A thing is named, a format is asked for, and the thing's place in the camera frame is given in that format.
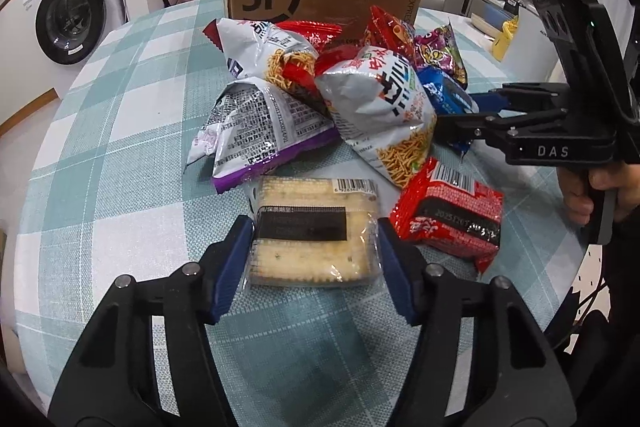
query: snack bag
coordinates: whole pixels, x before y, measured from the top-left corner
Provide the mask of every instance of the snack bag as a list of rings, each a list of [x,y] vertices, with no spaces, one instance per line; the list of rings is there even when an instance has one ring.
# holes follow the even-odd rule
[[[405,241],[472,258],[483,273],[500,248],[503,195],[430,157],[389,219]]]
[[[255,207],[252,283],[332,286],[379,275],[378,194],[371,180],[263,176]]]
[[[257,76],[302,100],[318,101],[316,58],[341,31],[335,24],[223,18],[210,22],[203,33],[225,54],[234,77]]]
[[[424,65],[440,68],[459,83],[462,89],[467,88],[465,65],[462,62],[451,23],[436,28],[425,36],[416,36],[415,44],[419,55],[418,60]]]
[[[410,24],[385,12],[379,6],[371,7],[371,19],[364,33],[364,46],[378,46],[392,50],[407,58],[411,65],[418,66],[420,55],[415,51],[415,29]]]
[[[478,104],[474,99],[441,69],[427,66],[418,72],[418,79],[427,92],[436,115],[478,112]],[[471,147],[471,142],[454,142],[449,146],[465,154]]]
[[[218,194],[338,138],[334,123],[261,78],[228,84],[191,143],[187,165],[215,155]]]
[[[429,153],[436,115],[409,61],[362,48],[316,77],[342,139],[385,178],[404,187]]]

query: wooden baseboard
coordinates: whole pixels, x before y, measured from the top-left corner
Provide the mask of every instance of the wooden baseboard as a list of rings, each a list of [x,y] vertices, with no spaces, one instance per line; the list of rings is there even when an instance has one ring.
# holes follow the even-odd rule
[[[12,114],[6,121],[0,123],[0,136],[9,131],[11,128],[18,125],[22,120],[31,116],[37,110],[43,108],[47,103],[53,102],[58,95],[55,89],[49,89],[47,92],[42,93],[35,100],[31,100],[17,113]]]

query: blue snack package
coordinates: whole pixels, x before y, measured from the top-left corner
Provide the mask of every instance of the blue snack package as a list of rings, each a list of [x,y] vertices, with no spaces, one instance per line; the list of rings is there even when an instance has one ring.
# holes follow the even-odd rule
[[[478,112],[478,104],[475,100],[440,68],[427,66],[418,72],[418,79],[427,92],[436,115]],[[456,142],[449,145],[464,155],[471,147],[471,142]]]

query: metal bolt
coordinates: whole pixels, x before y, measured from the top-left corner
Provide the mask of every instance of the metal bolt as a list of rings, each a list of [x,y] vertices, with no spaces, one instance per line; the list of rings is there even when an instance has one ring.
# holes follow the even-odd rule
[[[131,284],[131,276],[126,274],[118,275],[113,283],[116,285],[116,288],[126,288]]]
[[[187,263],[182,266],[182,273],[185,275],[197,275],[200,271],[200,265],[198,263]]]
[[[494,280],[492,282],[496,286],[498,286],[498,288],[501,288],[503,290],[508,290],[509,288],[511,288],[511,281],[504,275],[497,275],[496,277],[494,277]]]
[[[432,277],[440,277],[444,273],[444,268],[437,263],[430,263],[424,268],[424,271]]]

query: plaid tablecloth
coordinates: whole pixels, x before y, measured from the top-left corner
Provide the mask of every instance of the plaid tablecloth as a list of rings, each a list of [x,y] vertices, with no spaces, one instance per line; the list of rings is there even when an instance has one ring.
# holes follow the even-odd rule
[[[161,10],[111,32],[60,105],[33,166],[15,253],[20,345],[36,390],[48,405],[75,341],[113,279],[164,277],[199,259],[249,212],[241,188],[217,195],[211,161],[183,174],[196,130],[231,79],[202,29],[222,16],[222,0]],[[422,32],[448,14],[421,10]],[[470,90],[505,81],[499,63],[451,17]],[[447,163],[459,160],[444,150]],[[360,166],[346,145],[305,153],[285,174]],[[500,253],[488,280],[508,276],[542,327],[574,279],[584,252],[561,214],[556,176],[547,168],[507,166],[475,144],[460,169],[505,193]],[[460,277],[459,259],[427,251]],[[470,324],[459,346],[468,361]],[[212,353],[243,426],[384,425],[409,366],[418,331],[394,311],[383,282],[359,289],[252,287],[209,329]],[[162,403],[175,410],[162,320],[154,321]],[[465,396],[464,369],[450,400]]]

